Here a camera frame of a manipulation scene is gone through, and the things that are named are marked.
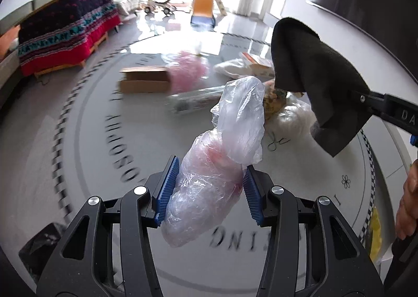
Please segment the person right hand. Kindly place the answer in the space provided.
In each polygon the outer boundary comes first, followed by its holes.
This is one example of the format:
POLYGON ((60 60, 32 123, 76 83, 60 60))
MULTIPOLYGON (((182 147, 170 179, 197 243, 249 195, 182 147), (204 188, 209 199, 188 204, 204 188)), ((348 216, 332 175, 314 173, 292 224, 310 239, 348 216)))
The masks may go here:
POLYGON ((400 240, 414 234, 418 218, 418 160, 412 163, 403 185, 403 195, 396 214, 395 231, 400 240))

